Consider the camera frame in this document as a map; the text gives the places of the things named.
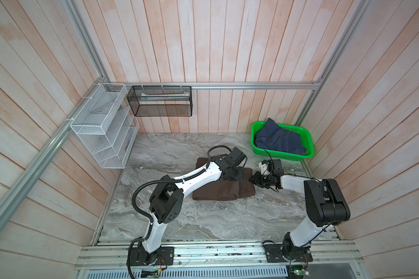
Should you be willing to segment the brown corduroy trousers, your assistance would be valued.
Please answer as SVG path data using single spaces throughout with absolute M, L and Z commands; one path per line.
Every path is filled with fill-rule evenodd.
M 195 201 L 234 201 L 255 196 L 256 189 L 249 179 L 253 176 L 251 168 L 244 169 L 241 181 L 217 180 L 193 191 Z

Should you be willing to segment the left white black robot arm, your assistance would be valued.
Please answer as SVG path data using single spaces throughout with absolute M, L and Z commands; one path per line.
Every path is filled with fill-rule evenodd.
M 135 277 L 132 267 L 135 263 L 150 266 L 159 260 L 161 240 L 167 225 L 175 220 L 183 206 L 183 200 L 195 190 L 217 180 L 241 181 L 244 178 L 244 165 L 247 155 L 240 149 L 225 145 L 213 146 L 207 151 L 207 161 L 201 167 L 182 176 L 171 178 L 168 175 L 159 180 L 149 181 L 139 186 L 132 195 L 132 207 L 149 219 L 144 236 L 135 238 L 128 247 L 126 266 L 131 279 Z M 138 194 L 148 186 L 155 185 L 149 203 L 149 211 L 137 205 Z

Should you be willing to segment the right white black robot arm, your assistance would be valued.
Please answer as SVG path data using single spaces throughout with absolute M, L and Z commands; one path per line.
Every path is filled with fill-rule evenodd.
M 304 196 L 306 217 L 292 231 L 286 233 L 281 245 L 264 241 L 268 262 L 312 260 L 310 244 L 330 226 L 350 219 L 351 212 L 341 188 L 335 179 L 286 174 L 279 159 L 263 160 L 260 170 L 250 178 L 255 186 L 294 191 Z

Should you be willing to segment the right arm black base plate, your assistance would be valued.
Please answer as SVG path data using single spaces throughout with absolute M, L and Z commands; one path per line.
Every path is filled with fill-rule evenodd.
M 313 256 L 309 250 L 310 247 L 297 248 L 283 244 L 274 244 L 267 242 L 263 244 L 266 259 L 268 263 L 283 262 L 312 262 Z

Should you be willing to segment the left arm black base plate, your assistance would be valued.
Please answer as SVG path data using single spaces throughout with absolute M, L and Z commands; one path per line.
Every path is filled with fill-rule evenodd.
M 128 250 L 127 266 L 170 266 L 173 265 L 174 247 L 159 247 L 148 253 L 144 246 L 132 247 Z

